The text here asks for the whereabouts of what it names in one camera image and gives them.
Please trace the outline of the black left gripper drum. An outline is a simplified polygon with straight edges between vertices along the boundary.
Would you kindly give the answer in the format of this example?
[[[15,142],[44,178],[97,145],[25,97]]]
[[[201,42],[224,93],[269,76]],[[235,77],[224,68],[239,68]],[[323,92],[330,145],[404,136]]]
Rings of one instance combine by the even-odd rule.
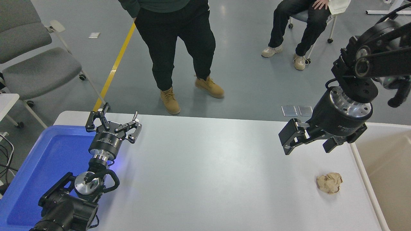
[[[110,129],[105,130],[105,126],[101,125],[97,127],[96,135],[94,136],[91,146],[88,151],[91,155],[107,154],[108,159],[116,159],[119,148],[121,147],[122,140],[125,138],[125,132],[115,132],[121,124],[109,124]]]

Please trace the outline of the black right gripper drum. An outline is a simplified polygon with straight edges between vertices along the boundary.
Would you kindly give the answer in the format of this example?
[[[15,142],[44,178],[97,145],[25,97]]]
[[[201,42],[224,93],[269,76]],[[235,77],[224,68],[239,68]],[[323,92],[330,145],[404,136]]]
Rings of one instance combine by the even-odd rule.
[[[352,143],[367,129],[367,120],[367,103],[350,99],[343,90],[327,90],[308,120],[308,134],[320,139],[333,137],[337,143]]]

